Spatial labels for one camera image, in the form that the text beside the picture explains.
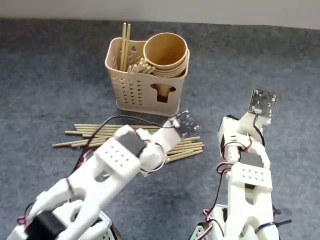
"cup rim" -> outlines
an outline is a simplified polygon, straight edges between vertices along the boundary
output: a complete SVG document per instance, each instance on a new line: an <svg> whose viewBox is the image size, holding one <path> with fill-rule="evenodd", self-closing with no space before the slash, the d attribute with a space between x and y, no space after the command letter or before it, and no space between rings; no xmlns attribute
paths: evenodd
<svg viewBox="0 0 320 240"><path fill-rule="evenodd" d="M159 35L164 35L164 34L174 35L174 36L180 38L180 39L183 41L184 45L185 45L185 52L184 52L183 56L182 56L178 61L176 61L176 62L174 62L174 63L171 63L171 64L168 64L168 65L159 65L159 64L156 64L156 63L154 63L154 62L152 62L152 61L150 61L150 60L148 59L148 57L146 56L146 46L147 46L147 44L148 44L153 38L155 38L155 37L157 37L157 36L159 36ZM154 66L156 69L160 69L160 70L169 70L169 69L173 69L173 68L175 68L176 66L180 65L181 62L183 62L183 60L186 58L187 52L188 52L188 45L187 45L186 40L185 40L182 36L180 36L180 35L178 35L178 34L175 34L175 33L173 33L173 32L161 32L161 33L158 33L158 34L156 34L156 35L153 35L152 37L150 37L150 38L145 42L145 44L144 44L144 46L143 46L143 57L144 57L144 59L146 59L146 61L147 61L150 65L152 65L152 66Z"/></svg>

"basket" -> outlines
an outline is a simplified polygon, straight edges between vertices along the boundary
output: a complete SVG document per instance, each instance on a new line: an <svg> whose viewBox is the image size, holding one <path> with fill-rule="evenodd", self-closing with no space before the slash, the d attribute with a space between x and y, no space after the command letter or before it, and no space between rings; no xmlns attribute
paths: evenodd
<svg viewBox="0 0 320 240"><path fill-rule="evenodd" d="M146 41L130 41L128 48L128 60L125 69L134 65L143 58L143 49ZM105 67L108 70L117 108L125 111L139 113L173 116L178 113L181 93L186 75L188 73L189 57L185 71L179 77L163 78L144 73L127 73L117 70L120 66L122 38L114 38L109 46L105 58ZM172 86L165 99L158 97L158 84Z"/></svg>

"wooden chopstick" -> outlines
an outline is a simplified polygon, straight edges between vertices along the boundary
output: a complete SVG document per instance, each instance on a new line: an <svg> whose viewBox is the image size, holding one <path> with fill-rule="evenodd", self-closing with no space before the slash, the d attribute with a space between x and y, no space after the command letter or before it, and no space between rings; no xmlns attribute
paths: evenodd
<svg viewBox="0 0 320 240"><path fill-rule="evenodd" d="M128 49L129 49L129 43L130 43L130 31L131 31L131 24L129 23L126 29L125 52L124 52L124 61L123 61L124 68L127 67Z"/></svg>
<svg viewBox="0 0 320 240"><path fill-rule="evenodd" d="M124 57L126 48L126 29L127 24L124 22L122 26L122 43L121 43L121 59L120 59L120 71L124 70Z"/></svg>

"metal bracket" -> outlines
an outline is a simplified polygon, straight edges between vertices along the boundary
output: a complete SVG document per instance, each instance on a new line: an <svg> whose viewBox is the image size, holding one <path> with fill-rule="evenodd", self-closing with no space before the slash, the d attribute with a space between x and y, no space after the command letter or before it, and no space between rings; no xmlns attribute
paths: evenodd
<svg viewBox="0 0 320 240"><path fill-rule="evenodd" d="M275 93L254 88L248 113L271 118L274 114L277 95Z"/></svg>

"basket hole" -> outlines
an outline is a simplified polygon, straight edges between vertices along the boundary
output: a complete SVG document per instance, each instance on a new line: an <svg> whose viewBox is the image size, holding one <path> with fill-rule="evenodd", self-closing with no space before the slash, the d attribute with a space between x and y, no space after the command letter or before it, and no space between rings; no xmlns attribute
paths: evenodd
<svg viewBox="0 0 320 240"><path fill-rule="evenodd" d="M157 92L156 100L159 103L167 103L170 92L174 92L176 90L175 87L168 84L151 84L150 87L156 90Z"/></svg>

